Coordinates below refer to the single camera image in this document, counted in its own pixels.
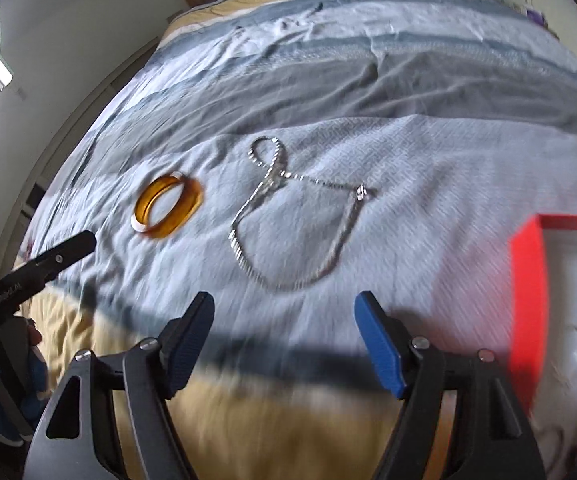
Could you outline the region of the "amber bangle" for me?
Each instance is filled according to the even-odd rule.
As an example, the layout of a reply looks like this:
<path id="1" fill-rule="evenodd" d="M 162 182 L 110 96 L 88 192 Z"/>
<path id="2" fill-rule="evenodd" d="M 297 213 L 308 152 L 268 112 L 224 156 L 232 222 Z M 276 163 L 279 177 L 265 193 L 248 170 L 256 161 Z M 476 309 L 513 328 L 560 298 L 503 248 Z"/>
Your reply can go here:
<path id="1" fill-rule="evenodd" d="M 169 172 L 143 188 L 130 220 L 134 232 L 160 240 L 188 222 L 203 203 L 200 181 L 182 172 Z"/>

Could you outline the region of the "red jewelry box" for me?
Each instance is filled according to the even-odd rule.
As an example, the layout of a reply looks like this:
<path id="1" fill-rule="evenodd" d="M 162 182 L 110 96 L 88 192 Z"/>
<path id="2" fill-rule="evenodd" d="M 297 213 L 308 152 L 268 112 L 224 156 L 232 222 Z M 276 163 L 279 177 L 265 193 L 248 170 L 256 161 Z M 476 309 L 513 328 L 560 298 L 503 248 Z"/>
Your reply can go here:
<path id="1" fill-rule="evenodd" d="M 577 479 L 577 216 L 537 214 L 509 241 L 509 374 L 547 478 Z"/>

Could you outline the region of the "striped bed duvet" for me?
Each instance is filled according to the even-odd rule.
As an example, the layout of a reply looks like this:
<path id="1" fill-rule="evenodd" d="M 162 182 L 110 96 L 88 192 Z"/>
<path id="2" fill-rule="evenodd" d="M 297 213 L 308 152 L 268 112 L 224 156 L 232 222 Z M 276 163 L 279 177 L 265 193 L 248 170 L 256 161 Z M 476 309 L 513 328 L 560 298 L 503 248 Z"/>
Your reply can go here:
<path id="1" fill-rule="evenodd" d="M 200 181 L 160 240 L 148 183 Z M 438 347 L 506 354 L 507 241 L 577 214 L 577 58 L 495 0 L 223 0 L 185 13 L 66 159 L 22 246 L 95 252 L 30 300 L 52 382 L 74 354 L 216 315 L 171 402 L 204 479 L 367 479 L 398 404 L 353 319 L 370 290 Z"/>

